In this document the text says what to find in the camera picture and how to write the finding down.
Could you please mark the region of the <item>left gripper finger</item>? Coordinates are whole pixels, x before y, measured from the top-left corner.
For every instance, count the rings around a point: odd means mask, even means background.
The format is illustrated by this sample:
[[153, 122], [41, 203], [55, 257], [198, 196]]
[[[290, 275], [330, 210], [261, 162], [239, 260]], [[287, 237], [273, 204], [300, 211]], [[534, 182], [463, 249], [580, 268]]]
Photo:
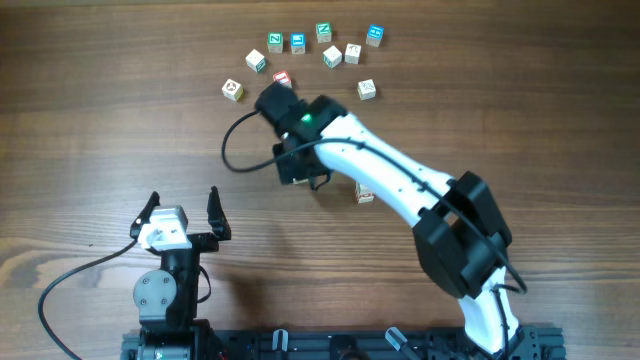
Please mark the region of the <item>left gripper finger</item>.
[[223, 211], [220, 195], [216, 186], [211, 187], [207, 203], [207, 221], [214, 237], [218, 241], [230, 240], [231, 227]]
[[150, 223], [150, 216], [155, 207], [160, 205], [160, 196], [156, 191], [153, 191], [150, 195], [146, 205], [143, 207], [141, 212], [132, 222], [129, 230], [129, 236], [132, 239], [137, 239], [141, 233], [142, 227], [145, 224]]

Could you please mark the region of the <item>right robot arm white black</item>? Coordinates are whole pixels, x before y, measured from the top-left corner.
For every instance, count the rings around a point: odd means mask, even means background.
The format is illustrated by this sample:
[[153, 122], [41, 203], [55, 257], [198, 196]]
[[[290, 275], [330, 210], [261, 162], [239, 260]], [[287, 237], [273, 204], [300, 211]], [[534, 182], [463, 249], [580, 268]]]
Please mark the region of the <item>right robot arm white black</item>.
[[467, 338], [487, 355], [506, 357], [519, 327], [507, 292], [526, 292], [508, 260], [511, 232], [488, 185], [433, 170], [385, 143], [337, 101], [307, 103], [278, 83], [256, 110], [282, 140], [278, 161], [306, 176], [319, 167], [368, 187], [411, 228], [420, 266], [456, 298]]

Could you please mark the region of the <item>white block yellow C side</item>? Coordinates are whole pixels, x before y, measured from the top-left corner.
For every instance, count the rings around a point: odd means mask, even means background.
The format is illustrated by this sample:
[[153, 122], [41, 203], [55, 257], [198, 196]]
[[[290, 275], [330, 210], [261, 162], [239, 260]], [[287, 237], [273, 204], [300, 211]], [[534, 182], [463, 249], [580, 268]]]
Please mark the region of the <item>white block yellow C side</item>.
[[357, 91], [361, 100], [372, 99], [376, 96], [376, 86], [372, 79], [360, 81], [357, 85]]

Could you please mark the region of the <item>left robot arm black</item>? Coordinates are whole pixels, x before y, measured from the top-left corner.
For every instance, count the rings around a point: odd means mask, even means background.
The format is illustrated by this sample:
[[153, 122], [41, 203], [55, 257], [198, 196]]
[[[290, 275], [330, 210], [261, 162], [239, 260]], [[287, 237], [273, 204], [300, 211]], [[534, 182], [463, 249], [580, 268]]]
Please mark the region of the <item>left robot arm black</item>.
[[123, 337], [122, 360], [226, 359], [225, 346], [207, 320], [198, 320], [199, 278], [208, 273], [203, 253], [219, 250], [231, 238], [231, 228], [213, 186], [207, 201], [209, 232], [187, 232], [188, 219], [179, 206], [162, 206], [154, 192], [130, 227], [130, 237], [160, 258], [157, 270], [143, 274], [133, 290], [140, 331]]

